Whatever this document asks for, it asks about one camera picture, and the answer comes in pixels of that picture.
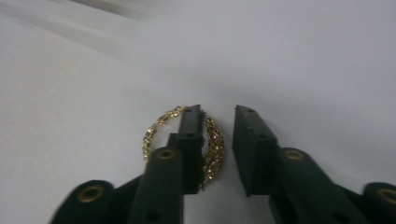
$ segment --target gold chain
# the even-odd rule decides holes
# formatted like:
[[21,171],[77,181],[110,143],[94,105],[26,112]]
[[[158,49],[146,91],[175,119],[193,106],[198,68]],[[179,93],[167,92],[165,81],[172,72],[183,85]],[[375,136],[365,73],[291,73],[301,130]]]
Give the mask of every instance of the gold chain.
[[[166,125],[172,118],[179,117],[186,107],[177,106],[174,110],[166,111],[164,115],[153,123],[143,138],[143,157],[149,161],[150,144],[158,128]],[[204,183],[212,180],[218,173],[224,159],[224,140],[216,122],[208,115],[205,116],[205,128],[208,135],[208,150],[205,154]]]

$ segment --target jewelry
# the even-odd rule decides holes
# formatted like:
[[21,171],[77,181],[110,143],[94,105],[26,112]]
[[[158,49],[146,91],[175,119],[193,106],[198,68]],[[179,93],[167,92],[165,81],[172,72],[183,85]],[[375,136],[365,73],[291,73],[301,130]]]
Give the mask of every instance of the jewelry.
[[[177,106],[174,110],[166,111],[164,115],[153,123],[143,138],[143,157],[149,161],[150,144],[158,128],[166,125],[169,120],[179,117],[187,107]],[[212,180],[218,173],[224,159],[224,140],[216,122],[208,115],[205,116],[205,128],[208,135],[208,150],[205,154],[204,183]]]

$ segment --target brass screw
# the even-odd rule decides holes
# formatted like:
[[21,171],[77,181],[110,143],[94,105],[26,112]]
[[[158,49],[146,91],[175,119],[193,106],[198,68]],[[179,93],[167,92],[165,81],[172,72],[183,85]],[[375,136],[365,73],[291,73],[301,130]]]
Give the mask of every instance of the brass screw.
[[98,200],[104,194],[105,190],[100,185],[92,185],[82,190],[78,195],[81,203],[91,203]]
[[171,149],[166,149],[160,153],[158,153],[158,158],[161,160],[169,160],[175,157],[175,152]]
[[304,158],[303,153],[296,150],[287,150],[285,151],[285,156],[293,161],[300,161]]
[[394,189],[379,189],[379,196],[388,203],[396,204],[396,190]]

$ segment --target white surface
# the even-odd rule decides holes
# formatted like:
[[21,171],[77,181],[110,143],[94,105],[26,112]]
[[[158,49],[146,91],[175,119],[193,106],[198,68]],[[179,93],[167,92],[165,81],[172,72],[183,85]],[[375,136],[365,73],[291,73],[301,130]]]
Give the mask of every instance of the white surface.
[[219,179],[185,198],[185,223],[273,222],[237,175],[235,105],[348,189],[396,184],[394,1],[131,6],[0,1],[0,223],[49,222],[75,186],[140,175],[144,132],[176,105],[201,104],[227,150]]

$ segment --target black plastic part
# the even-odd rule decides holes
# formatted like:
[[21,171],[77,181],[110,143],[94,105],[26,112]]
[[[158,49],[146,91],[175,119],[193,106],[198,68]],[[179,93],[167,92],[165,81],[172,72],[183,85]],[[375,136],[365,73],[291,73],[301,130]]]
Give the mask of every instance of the black plastic part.
[[[184,194],[196,194],[204,184],[204,122],[205,113],[199,105],[187,107],[181,117],[176,145],[183,155]],[[168,145],[175,144],[172,137],[174,138],[171,135]]]
[[396,223],[396,187],[387,183],[366,185],[362,195],[366,213],[373,223]]
[[342,186],[338,186],[338,188],[339,188],[341,191],[343,191],[343,193],[348,197],[348,199],[349,199],[357,208],[359,208],[361,211],[364,211],[364,209],[363,209],[364,204],[363,204],[363,201],[362,201],[362,199],[361,199],[361,195],[359,195],[359,194],[356,193],[356,192],[353,192],[353,191],[350,190],[350,189],[346,189],[346,188],[344,188],[344,187],[342,187]]
[[128,224],[183,222],[182,163],[177,148],[161,147],[152,152],[140,179]]
[[293,205],[278,181],[271,190],[270,207],[277,224],[297,223],[297,214]]
[[305,152],[296,148],[278,150],[276,173],[296,211],[298,223],[369,223]]
[[259,114],[248,107],[235,109],[233,154],[246,195],[268,195],[275,180],[277,140]]
[[132,202],[136,195],[141,176],[114,189],[113,202],[109,210],[108,223],[126,223],[131,211]]
[[168,138],[167,147],[177,147],[177,133],[170,133]]
[[51,224],[103,224],[113,200],[110,183],[92,180],[75,188],[58,209]]

